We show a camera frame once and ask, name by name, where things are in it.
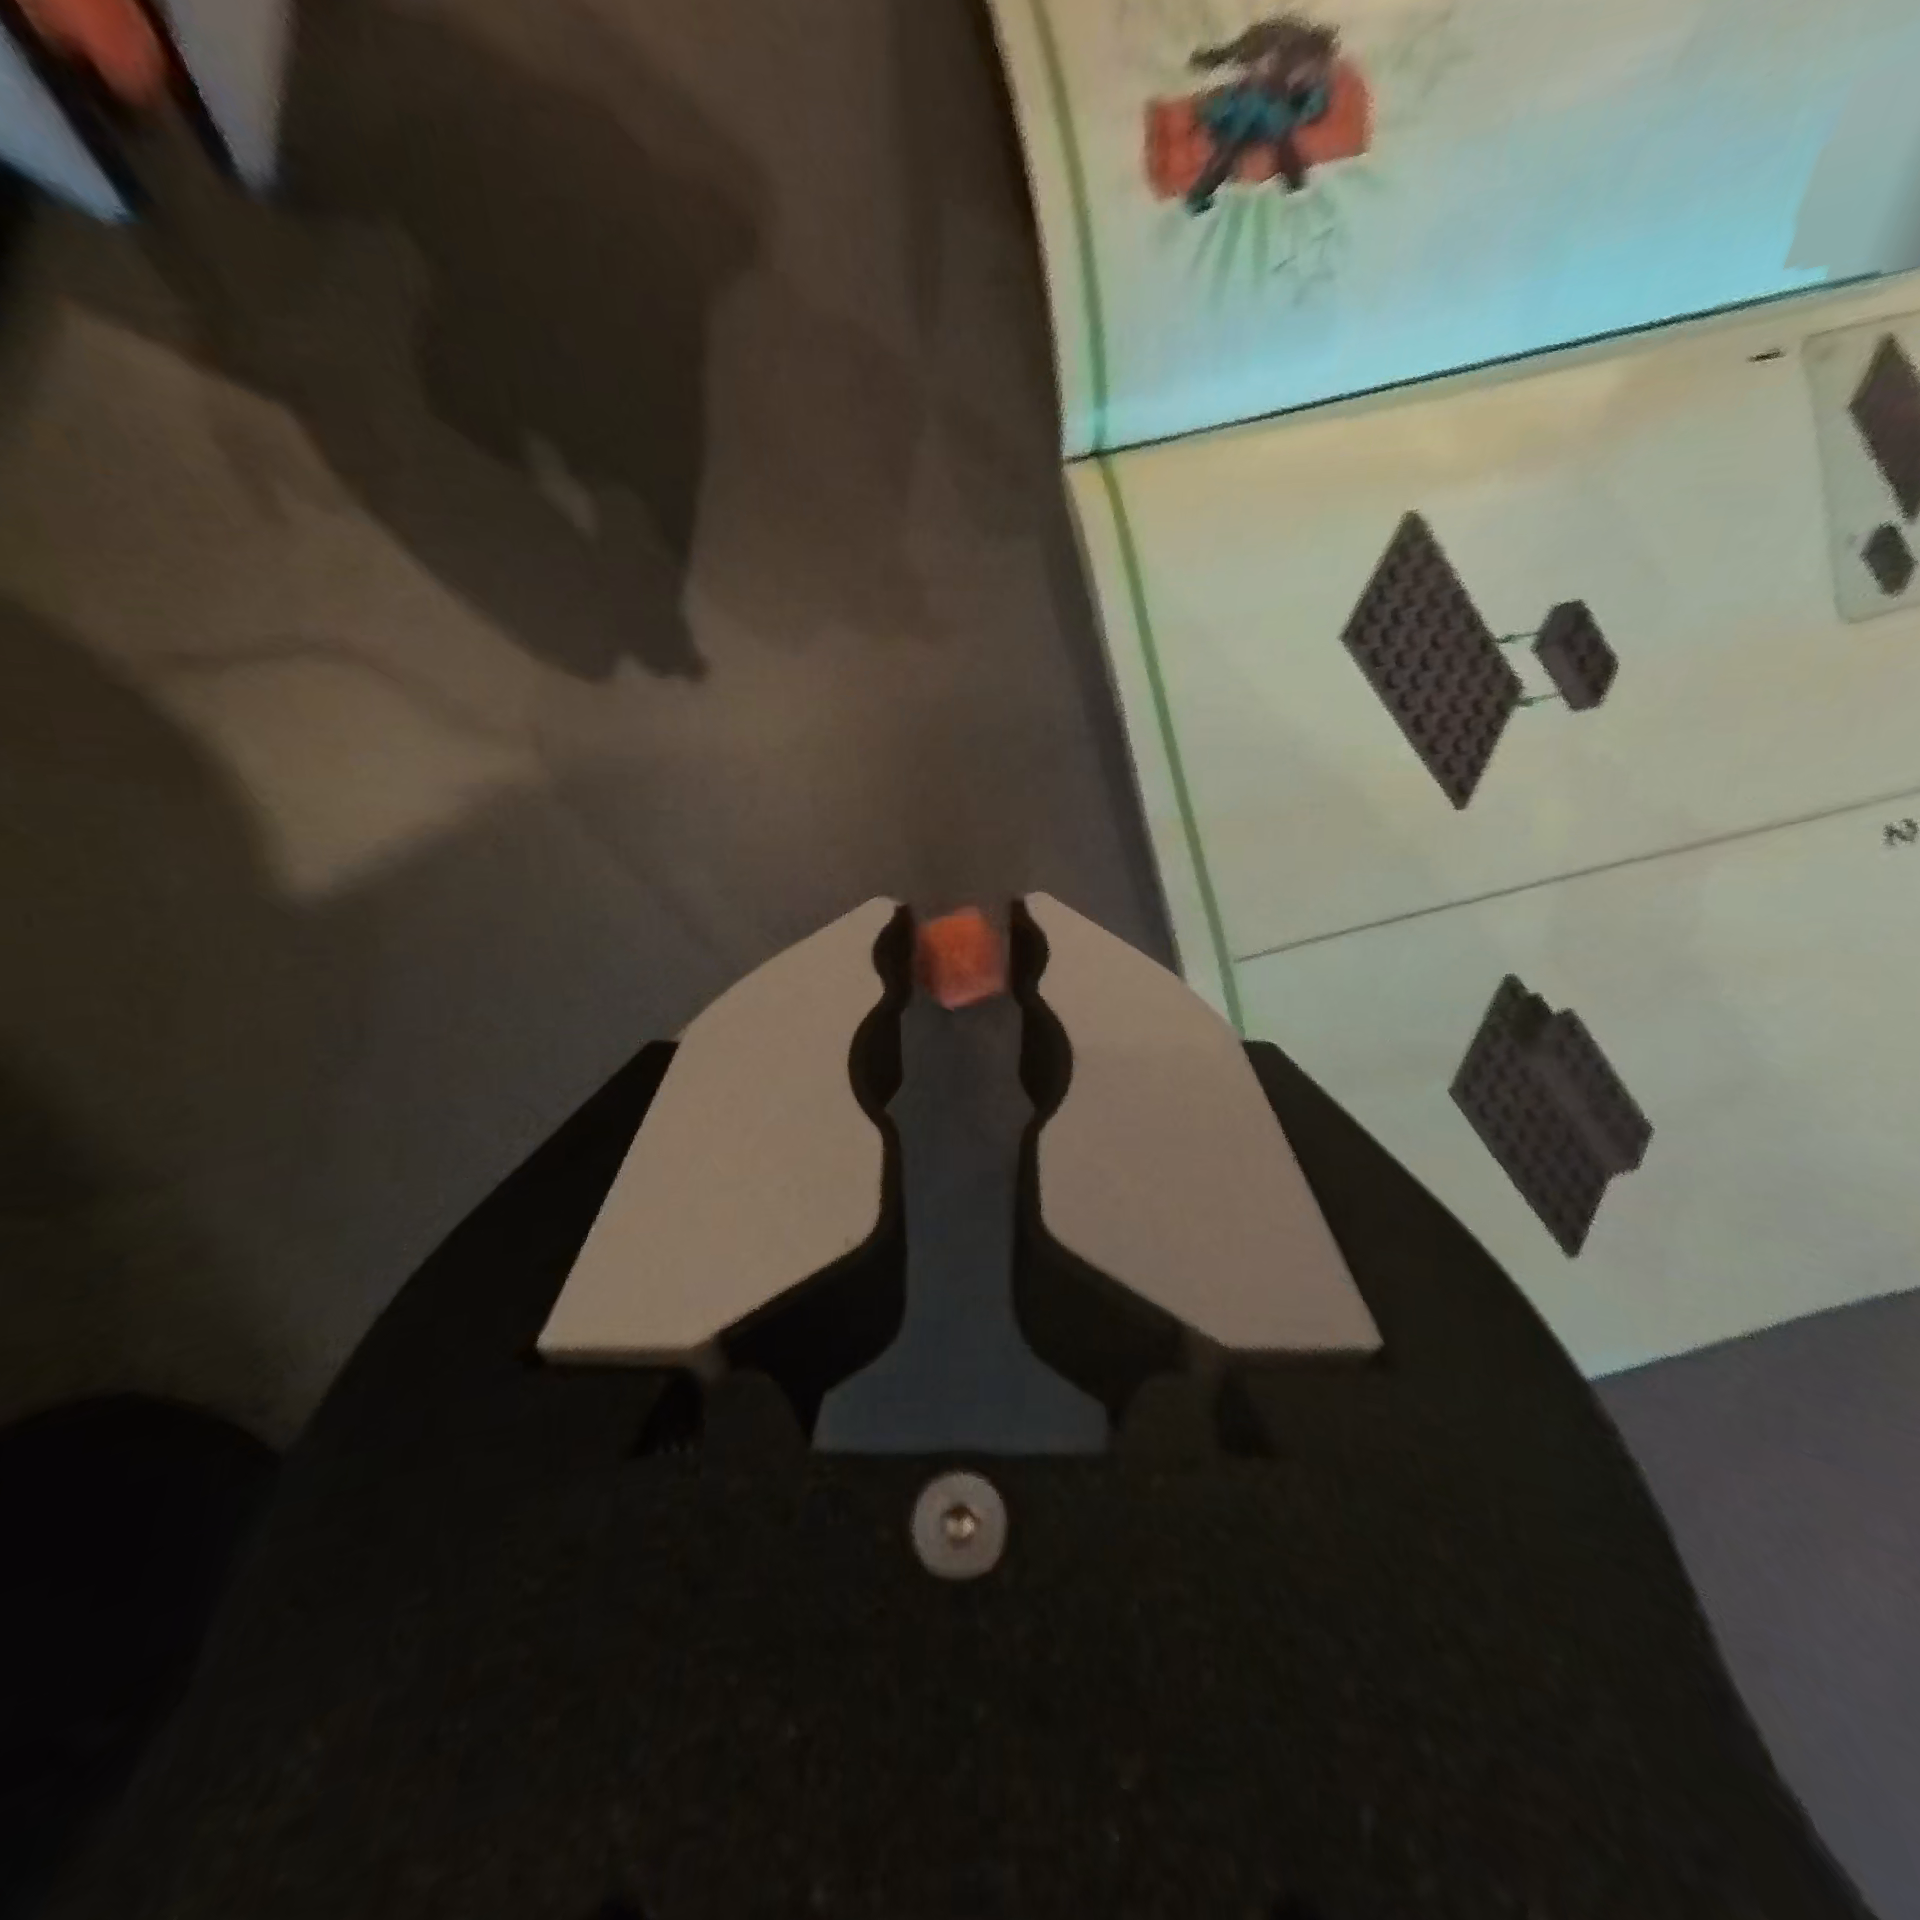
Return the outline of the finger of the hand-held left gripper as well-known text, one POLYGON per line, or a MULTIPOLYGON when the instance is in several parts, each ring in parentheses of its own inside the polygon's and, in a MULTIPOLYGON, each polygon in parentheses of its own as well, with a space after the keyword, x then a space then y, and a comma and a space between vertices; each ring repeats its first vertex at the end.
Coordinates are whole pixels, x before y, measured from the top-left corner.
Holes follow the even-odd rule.
POLYGON ((277 148, 295 2, 176 2, 175 42, 227 148, 277 148))
POLYGON ((130 178, 93 86, 32 31, 2 32, 2 160, 84 217, 133 218, 130 178))

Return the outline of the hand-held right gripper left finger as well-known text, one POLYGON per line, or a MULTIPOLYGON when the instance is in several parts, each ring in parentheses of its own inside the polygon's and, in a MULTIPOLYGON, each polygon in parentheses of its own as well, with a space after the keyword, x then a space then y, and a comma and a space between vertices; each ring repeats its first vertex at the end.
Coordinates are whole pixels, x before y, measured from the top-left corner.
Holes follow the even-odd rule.
POLYGON ((857 1038, 889 1018, 872 899, 767 957, 684 1025, 543 1326, 547 1363, 692 1363, 883 1226, 887 1091, 857 1038))

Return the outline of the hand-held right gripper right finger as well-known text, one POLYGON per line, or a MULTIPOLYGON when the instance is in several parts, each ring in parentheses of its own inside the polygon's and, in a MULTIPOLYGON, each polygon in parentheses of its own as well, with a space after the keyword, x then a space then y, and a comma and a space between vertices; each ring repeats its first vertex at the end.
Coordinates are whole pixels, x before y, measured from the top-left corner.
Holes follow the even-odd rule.
POLYGON ((1039 1011, 1065 1041, 1039 1096, 1053 1243, 1232 1355, 1378 1355, 1382 1338, 1236 1026, 1177 972, 1048 893, 1039 1011))

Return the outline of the white instruction booklet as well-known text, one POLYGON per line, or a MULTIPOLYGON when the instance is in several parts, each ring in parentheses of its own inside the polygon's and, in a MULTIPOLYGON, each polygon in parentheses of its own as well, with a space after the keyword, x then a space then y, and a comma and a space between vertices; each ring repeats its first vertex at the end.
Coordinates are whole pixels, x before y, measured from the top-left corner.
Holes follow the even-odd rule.
POLYGON ((1187 983, 1592 1375, 1916 1292, 1918 7, 984 9, 1187 983))

